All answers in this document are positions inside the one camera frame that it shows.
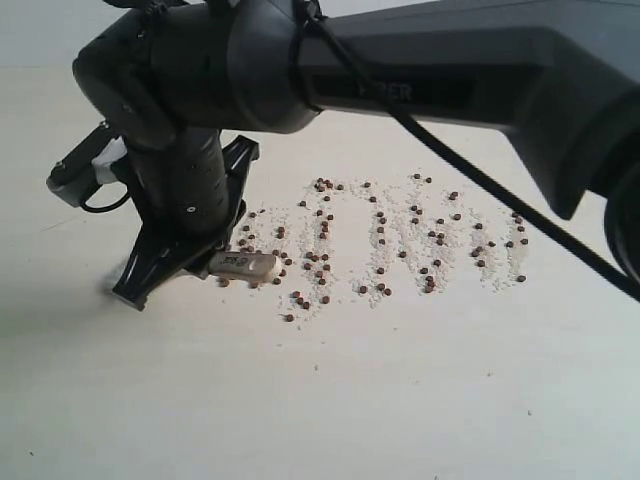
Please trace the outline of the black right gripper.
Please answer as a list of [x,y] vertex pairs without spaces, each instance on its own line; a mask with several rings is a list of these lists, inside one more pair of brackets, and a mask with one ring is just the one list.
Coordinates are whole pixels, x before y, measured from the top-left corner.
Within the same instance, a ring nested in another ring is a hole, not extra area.
[[156,150],[125,142],[125,180],[141,229],[112,288],[115,297],[143,311],[163,279],[191,275],[204,280],[246,211],[243,192],[259,144],[239,135],[222,146],[220,131],[188,127]]

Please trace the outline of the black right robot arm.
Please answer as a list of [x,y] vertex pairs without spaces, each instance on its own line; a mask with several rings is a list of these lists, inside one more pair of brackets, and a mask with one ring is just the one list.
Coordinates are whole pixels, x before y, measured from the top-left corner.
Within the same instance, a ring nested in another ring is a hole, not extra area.
[[[78,54],[81,91],[124,140],[143,216],[227,226],[224,129],[289,134],[321,112],[394,118],[632,298],[639,295],[639,5],[435,1],[330,18],[316,1],[123,1]],[[501,132],[551,210],[606,201],[605,261],[455,153],[424,121]]]

